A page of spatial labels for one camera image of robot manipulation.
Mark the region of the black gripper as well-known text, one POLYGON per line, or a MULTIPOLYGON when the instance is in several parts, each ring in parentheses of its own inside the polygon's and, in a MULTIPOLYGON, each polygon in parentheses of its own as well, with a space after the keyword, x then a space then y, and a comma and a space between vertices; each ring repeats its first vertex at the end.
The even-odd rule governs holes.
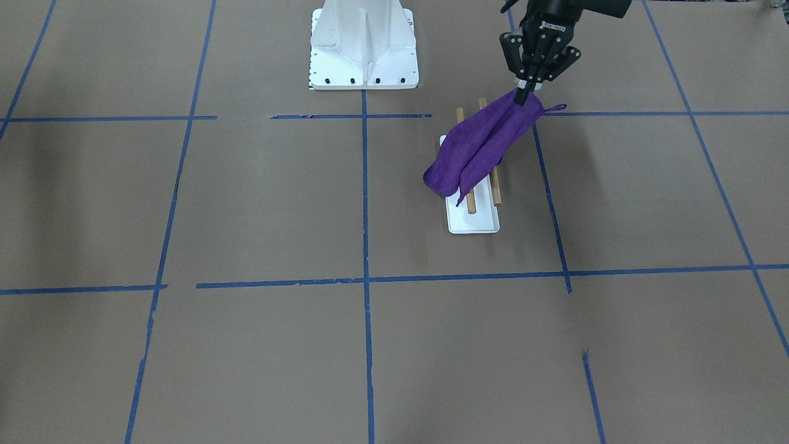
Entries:
POLYGON ((501 47, 515 75, 515 103, 538 97, 545 81, 553 81, 581 56, 570 42, 584 11, 623 18, 631 1, 529 1, 516 31, 501 34, 501 47))

